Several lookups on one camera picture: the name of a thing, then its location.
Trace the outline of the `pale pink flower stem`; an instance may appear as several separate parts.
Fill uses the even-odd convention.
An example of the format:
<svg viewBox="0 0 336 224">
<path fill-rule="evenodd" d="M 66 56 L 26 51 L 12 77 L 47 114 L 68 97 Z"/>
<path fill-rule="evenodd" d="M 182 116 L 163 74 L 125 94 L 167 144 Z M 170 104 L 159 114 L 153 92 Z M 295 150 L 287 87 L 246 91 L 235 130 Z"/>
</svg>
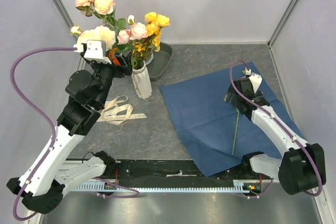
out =
<svg viewBox="0 0 336 224">
<path fill-rule="evenodd" d="M 232 146 L 232 155 L 234 155 L 235 152 L 235 145 L 237 140 L 237 132 L 238 132 L 238 124 L 240 119 L 240 111 L 236 109 L 237 116 L 236 116 L 236 124 L 235 124 L 235 131 L 234 131 L 234 139 L 233 139 L 233 146 Z"/>
</svg>

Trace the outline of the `pink flower stem two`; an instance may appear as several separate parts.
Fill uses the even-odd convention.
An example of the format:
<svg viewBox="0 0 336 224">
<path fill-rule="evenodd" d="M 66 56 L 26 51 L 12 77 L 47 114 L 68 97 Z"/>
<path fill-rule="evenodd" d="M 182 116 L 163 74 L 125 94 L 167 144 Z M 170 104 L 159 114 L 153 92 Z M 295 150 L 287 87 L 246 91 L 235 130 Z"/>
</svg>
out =
<svg viewBox="0 0 336 224">
<path fill-rule="evenodd" d="M 149 59 L 153 49 L 149 38 L 149 32 L 145 24 L 135 22 L 135 17 L 129 15 L 127 18 L 129 28 L 120 30 L 117 35 L 117 48 L 119 51 L 131 53 L 131 65 L 134 70 L 144 66 Z"/>
</svg>

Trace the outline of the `blue wrapping paper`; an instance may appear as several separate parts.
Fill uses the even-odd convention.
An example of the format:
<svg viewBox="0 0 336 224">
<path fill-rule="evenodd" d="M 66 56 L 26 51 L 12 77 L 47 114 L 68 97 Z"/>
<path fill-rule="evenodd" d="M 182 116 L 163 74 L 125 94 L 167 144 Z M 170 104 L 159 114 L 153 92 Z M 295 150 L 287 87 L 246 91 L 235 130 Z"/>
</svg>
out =
<svg viewBox="0 0 336 224">
<path fill-rule="evenodd" d="M 239 165 L 242 157 L 252 152 L 281 157 L 265 133 L 244 115 L 240 115 L 232 155 L 237 112 L 230 103 L 224 102 L 224 97 L 231 81 L 244 76 L 245 68 L 261 75 L 256 66 L 249 62 L 161 88 L 175 130 L 191 159 L 205 176 Z M 276 114 L 303 138 L 265 80 L 259 90 Z"/>
</svg>

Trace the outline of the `white pink flower stem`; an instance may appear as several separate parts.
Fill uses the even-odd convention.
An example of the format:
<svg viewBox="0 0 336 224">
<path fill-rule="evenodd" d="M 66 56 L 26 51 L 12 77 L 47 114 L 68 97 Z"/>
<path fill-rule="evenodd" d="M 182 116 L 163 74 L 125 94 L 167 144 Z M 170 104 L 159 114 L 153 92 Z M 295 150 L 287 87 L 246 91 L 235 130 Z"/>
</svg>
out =
<svg viewBox="0 0 336 224">
<path fill-rule="evenodd" d="M 78 35 L 77 44 L 85 44 L 88 40 L 102 40 L 106 43 L 106 51 L 111 50 L 116 43 L 116 33 L 106 26 L 98 26 L 95 29 L 81 31 L 79 26 L 70 28 L 71 35 Z"/>
</svg>

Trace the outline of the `cream printed ribbon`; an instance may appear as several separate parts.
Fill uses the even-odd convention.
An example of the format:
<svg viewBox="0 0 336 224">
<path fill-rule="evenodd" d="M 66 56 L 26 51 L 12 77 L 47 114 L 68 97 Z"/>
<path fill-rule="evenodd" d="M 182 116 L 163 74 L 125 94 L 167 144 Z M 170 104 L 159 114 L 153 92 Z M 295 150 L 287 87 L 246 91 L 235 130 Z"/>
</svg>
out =
<svg viewBox="0 0 336 224">
<path fill-rule="evenodd" d="M 107 122 L 112 125 L 120 125 L 127 120 L 146 119 L 144 113 L 133 113 L 133 106 L 128 102 L 126 95 L 107 101 L 97 122 Z"/>
</svg>

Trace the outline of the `yellow flower bunch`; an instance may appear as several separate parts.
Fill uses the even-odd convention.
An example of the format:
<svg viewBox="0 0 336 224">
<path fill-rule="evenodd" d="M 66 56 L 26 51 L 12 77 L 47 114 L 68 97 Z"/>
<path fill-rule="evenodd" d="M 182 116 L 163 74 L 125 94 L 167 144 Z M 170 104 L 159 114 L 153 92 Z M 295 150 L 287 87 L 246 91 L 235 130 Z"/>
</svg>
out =
<svg viewBox="0 0 336 224">
<path fill-rule="evenodd" d="M 170 18 L 165 15 L 157 14 L 156 12 L 149 12 L 145 14 L 144 21 L 149 32 L 153 54 L 154 52 L 160 51 L 162 29 L 170 26 Z"/>
</svg>

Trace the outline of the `pink flower stem one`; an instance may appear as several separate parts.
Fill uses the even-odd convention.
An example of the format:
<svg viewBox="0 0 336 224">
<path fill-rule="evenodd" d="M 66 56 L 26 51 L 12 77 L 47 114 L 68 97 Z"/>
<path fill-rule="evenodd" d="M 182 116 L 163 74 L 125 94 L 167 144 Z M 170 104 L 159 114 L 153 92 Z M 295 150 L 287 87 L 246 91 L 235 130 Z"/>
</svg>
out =
<svg viewBox="0 0 336 224">
<path fill-rule="evenodd" d="M 75 0 L 75 8 L 86 17 L 94 16 L 101 20 L 104 26 L 119 31 L 126 28 L 125 18 L 116 19 L 114 0 Z"/>
</svg>

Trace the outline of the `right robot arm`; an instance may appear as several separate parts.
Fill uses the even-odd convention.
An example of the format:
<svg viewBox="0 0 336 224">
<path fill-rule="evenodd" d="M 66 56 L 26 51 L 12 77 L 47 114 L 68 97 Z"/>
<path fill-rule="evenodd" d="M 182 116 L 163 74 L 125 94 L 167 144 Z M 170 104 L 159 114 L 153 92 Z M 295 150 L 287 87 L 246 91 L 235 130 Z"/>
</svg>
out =
<svg viewBox="0 0 336 224">
<path fill-rule="evenodd" d="M 255 73 L 232 80 L 224 101 L 258 126 L 281 157 L 260 151 L 246 154 L 240 172 L 248 179 L 257 174 L 275 179 L 289 195 L 305 192 L 316 197 L 326 184 L 324 150 L 319 144 L 309 144 L 276 114 L 259 90 L 261 82 L 262 77 Z"/>
</svg>

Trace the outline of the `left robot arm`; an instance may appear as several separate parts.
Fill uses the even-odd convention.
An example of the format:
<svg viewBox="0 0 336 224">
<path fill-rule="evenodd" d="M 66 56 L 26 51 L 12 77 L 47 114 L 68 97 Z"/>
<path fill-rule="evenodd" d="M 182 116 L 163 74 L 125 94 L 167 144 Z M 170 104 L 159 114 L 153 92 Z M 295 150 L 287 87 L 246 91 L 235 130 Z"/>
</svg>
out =
<svg viewBox="0 0 336 224">
<path fill-rule="evenodd" d="M 34 214 L 48 214 L 75 187 L 93 178 L 111 178 L 115 174 L 116 161 L 105 151 L 96 152 L 91 159 L 64 173 L 59 169 L 70 152 L 89 133 L 100 117 L 114 78 L 131 74 L 130 57 L 120 57 L 121 62 L 106 56 L 81 57 L 93 69 L 74 72 L 66 86 L 68 104 L 54 125 L 51 119 L 31 102 L 16 84 L 14 73 L 17 65 L 25 58 L 45 51 L 57 51 L 57 47 L 41 48 L 18 57 L 10 69 L 10 79 L 15 91 L 34 110 L 42 115 L 51 127 L 52 134 L 32 166 L 21 177 L 11 178 L 7 188 L 16 195 L 13 205 L 14 218 L 23 221 L 17 213 L 19 202 Z"/>
</svg>

